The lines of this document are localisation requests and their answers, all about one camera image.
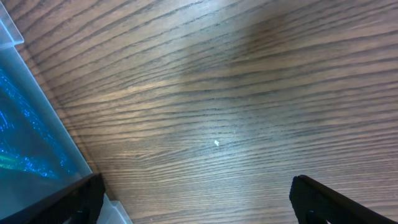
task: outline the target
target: wooden table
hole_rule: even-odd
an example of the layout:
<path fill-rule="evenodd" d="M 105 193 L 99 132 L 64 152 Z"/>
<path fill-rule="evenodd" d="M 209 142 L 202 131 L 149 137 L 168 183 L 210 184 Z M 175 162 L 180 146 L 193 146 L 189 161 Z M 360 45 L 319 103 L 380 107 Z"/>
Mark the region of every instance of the wooden table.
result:
<path fill-rule="evenodd" d="M 398 221 L 398 1 L 4 0 L 139 223 L 297 223 L 307 174 Z"/>

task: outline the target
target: black object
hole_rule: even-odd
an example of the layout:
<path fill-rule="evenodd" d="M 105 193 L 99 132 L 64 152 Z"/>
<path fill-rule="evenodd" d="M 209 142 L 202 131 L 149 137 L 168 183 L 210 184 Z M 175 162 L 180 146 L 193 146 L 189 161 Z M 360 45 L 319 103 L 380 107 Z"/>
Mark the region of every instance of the black object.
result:
<path fill-rule="evenodd" d="M 305 175 L 293 178 L 289 198 L 299 224 L 397 223 Z"/>
<path fill-rule="evenodd" d="M 89 176 L 43 200 L 0 220 L 0 224 L 96 223 L 103 204 L 105 185 L 101 174 Z"/>

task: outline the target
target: transparent plastic box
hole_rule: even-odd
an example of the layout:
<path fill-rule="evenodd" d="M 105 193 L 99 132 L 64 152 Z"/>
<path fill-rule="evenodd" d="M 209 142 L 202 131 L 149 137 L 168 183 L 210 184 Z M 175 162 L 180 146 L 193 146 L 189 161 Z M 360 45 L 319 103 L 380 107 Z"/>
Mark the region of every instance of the transparent plastic box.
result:
<path fill-rule="evenodd" d="M 24 42 L 0 2 L 0 220 L 92 173 L 15 49 Z M 98 223 L 132 223 L 104 195 Z"/>

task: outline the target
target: blue glowing light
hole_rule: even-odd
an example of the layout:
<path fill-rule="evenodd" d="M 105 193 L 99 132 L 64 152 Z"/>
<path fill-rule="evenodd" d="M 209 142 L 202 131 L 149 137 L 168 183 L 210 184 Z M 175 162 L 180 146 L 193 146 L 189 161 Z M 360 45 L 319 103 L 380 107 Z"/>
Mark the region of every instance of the blue glowing light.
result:
<path fill-rule="evenodd" d="M 69 161 L 62 146 L 6 75 L 0 70 L 0 100 L 12 102 L 15 109 L 10 112 L 11 109 L 2 110 L 0 107 L 0 168 L 30 172 L 54 179 L 60 177 L 58 172 L 70 175 L 76 173 L 76 167 Z M 10 136 L 18 139 L 20 133 L 34 133 L 35 141 L 42 143 L 31 146 L 29 143 L 33 140 L 28 141 L 27 145 L 21 143 L 26 139 L 7 141 Z M 25 151 L 16 145 L 23 146 Z M 38 146 L 44 146 L 45 149 L 38 149 Z"/>

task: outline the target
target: wood grain surface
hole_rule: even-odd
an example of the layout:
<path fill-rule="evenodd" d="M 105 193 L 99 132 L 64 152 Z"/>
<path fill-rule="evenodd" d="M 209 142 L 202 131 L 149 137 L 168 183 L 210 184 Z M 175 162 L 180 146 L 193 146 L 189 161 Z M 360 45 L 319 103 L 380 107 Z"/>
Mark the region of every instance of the wood grain surface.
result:
<path fill-rule="evenodd" d="M 398 1 L 4 0 L 140 223 L 297 223 L 306 174 L 398 221 Z"/>

